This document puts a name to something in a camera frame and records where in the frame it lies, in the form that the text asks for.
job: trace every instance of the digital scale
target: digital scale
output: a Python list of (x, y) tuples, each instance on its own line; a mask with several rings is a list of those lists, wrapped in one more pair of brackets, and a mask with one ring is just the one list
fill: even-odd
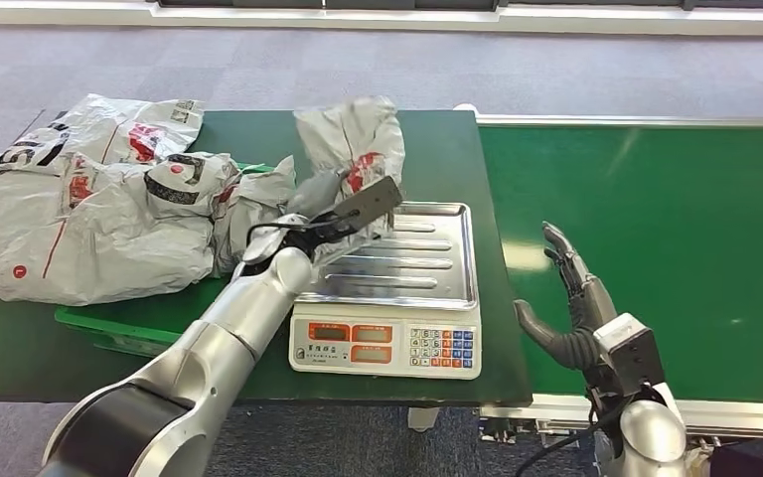
[(472, 380), (481, 312), (470, 209), (405, 202), (393, 232), (320, 269), (291, 318), (296, 371)]

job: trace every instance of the table leg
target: table leg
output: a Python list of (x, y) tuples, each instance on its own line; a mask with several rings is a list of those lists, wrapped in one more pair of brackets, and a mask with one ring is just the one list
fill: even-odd
[(408, 428), (417, 432), (425, 432), (434, 427), (438, 412), (440, 412), (439, 407), (409, 407)]

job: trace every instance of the wall baseboard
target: wall baseboard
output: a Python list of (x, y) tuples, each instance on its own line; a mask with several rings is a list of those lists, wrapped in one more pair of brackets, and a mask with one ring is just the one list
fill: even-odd
[(0, 24), (763, 36), (763, 10), (514, 5), (496, 12), (335, 11), (0, 0)]

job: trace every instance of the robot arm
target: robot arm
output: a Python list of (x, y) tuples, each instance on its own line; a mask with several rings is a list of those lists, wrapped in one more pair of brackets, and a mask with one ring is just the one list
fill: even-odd
[(300, 186), (302, 200), (289, 203), (291, 213), (276, 225), (258, 227), (231, 282), (176, 343), (78, 403), (48, 442), (39, 476), (203, 475), (229, 408), (312, 280), (315, 248), (401, 202), (387, 177), (321, 212), (342, 179), (333, 174)]
[(654, 333), (629, 313), (618, 315), (603, 282), (589, 272), (577, 250), (555, 226), (543, 223), (554, 249), (545, 255), (557, 266), (568, 293), (571, 331), (557, 333), (531, 305), (514, 305), (520, 326), (562, 366), (579, 370), (613, 452), (599, 457), (610, 477), (686, 476), (686, 427), (665, 373)]

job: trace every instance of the gray carpet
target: gray carpet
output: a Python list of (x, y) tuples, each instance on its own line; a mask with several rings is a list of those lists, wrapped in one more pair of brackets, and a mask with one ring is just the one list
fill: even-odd
[[(386, 94), (402, 108), (763, 116), (763, 39), (0, 27), (0, 148), (87, 92), (211, 109)], [(0, 477), (34, 474), (68, 408), (0, 403)], [(424, 434), (405, 421), (400, 407), (240, 407), (209, 475), (507, 476), (538, 446), (477, 442), (473, 409), (444, 409)], [(568, 450), (530, 475), (583, 475), (589, 460)]]

